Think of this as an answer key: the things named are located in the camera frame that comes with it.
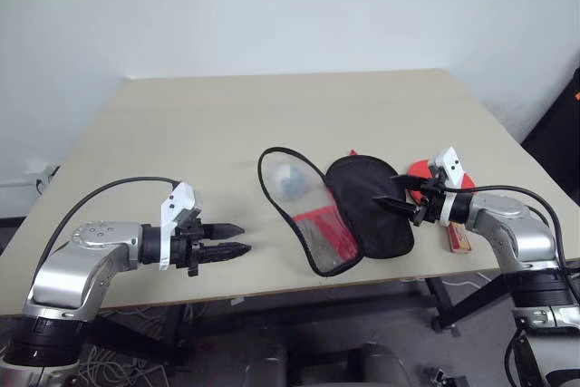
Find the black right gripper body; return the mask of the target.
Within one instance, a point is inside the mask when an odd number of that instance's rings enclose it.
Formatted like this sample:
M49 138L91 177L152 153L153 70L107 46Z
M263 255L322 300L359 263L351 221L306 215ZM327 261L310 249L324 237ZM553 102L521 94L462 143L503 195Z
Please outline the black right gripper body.
M444 183L439 178L415 177L413 191L420 193L420 201L412 223L418 227L424 221L435 223L440 220L441 211L446 200Z

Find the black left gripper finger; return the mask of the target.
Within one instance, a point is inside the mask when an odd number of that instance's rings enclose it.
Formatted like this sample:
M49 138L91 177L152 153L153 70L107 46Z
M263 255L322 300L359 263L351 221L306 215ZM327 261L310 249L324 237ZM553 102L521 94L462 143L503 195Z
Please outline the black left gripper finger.
M198 251L198 262L200 264L224 262L243 256L251 249L251 246L242 243L220 243L215 246L203 246Z
M245 230L231 223L203 224L205 239L230 239L245 233Z

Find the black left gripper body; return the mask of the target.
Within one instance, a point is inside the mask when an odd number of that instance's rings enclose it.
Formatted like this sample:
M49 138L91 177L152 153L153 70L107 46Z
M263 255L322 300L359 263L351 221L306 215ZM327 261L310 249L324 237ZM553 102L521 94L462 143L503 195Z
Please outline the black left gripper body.
M189 277L197 276L199 265L211 263L213 251L202 240L213 236L213 226L203 224L200 218L190 218L179 223L173 237L178 242L176 268L186 268Z

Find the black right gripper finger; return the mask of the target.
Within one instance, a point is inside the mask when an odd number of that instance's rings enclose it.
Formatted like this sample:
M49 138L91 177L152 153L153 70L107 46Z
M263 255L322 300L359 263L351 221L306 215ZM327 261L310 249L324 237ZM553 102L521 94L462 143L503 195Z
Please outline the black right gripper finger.
M421 186L425 183L425 178L401 174L392 176L391 181L403 189L421 189Z
M412 221L414 219L418 211L418 208L415 205L398 198L373 197L372 201L380 208L383 208L384 210L387 210L391 213L403 216L409 221Z

